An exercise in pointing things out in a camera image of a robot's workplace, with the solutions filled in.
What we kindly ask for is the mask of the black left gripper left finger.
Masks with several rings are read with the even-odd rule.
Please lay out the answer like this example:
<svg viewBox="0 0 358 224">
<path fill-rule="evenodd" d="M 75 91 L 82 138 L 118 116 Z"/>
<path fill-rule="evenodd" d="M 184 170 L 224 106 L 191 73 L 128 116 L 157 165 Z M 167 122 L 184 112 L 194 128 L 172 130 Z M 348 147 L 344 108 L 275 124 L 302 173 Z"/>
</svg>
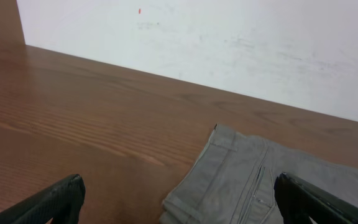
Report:
<svg viewBox="0 0 358 224">
<path fill-rule="evenodd" d="M 82 177 L 69 175 L 0 212 L 0 224 L 77 224 L 85 193 Z"/>
</svg>

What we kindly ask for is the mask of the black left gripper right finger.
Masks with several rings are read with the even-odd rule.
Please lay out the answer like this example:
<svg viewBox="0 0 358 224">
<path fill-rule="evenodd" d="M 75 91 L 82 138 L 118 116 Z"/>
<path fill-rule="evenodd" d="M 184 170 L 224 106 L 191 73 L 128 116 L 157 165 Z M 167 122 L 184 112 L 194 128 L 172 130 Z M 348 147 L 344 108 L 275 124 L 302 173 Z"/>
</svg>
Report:
<svg viewBox="0 0 358 224">
<path fill-rule="evenodd" d="M 274 183 L 274 197 L 284 224 L 358 224 L 358 208 L 285 172 Z"/>
</svg>

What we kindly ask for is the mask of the grey shorts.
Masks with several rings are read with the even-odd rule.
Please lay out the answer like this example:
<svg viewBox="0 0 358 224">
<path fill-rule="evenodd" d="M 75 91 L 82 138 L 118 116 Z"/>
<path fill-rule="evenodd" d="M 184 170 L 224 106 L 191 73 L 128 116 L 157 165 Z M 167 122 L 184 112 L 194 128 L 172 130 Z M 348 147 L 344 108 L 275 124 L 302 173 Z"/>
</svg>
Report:
<svg viewBox="0 0 358 224">
<path fill-rule="evenodd" d="M 215 125 L 186 177 L 163 201 L 161 223 L 283 223 L 275 179 L 297 177 L 358 207 L 358 169 Z"/>
</svg>

